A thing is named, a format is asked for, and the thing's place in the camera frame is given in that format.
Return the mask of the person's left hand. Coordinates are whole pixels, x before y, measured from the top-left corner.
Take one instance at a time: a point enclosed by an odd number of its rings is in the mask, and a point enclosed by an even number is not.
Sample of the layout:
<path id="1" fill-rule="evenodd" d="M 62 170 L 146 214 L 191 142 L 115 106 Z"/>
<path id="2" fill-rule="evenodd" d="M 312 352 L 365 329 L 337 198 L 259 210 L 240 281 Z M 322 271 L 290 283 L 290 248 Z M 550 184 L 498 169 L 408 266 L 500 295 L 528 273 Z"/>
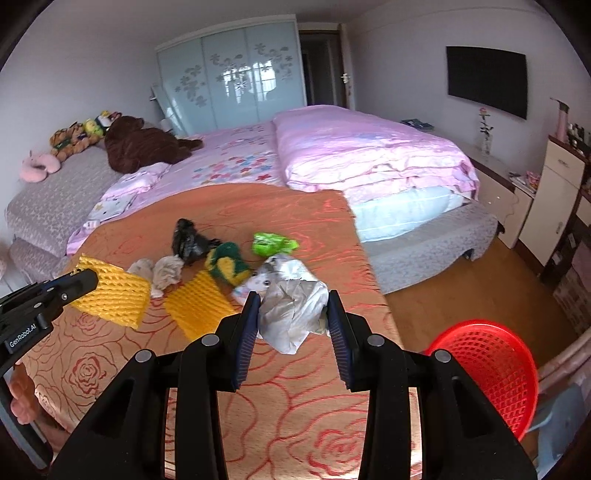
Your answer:
<path id="1" fill-rule="evenodd" d="M 7 382 L 10 393 L 11 411 L 21 425 L 28 425 L 37 420 L 41 406 L 35 395 L 35 385 L 27 374 L 23 364 L 13 368 L 12 376 Z"/>

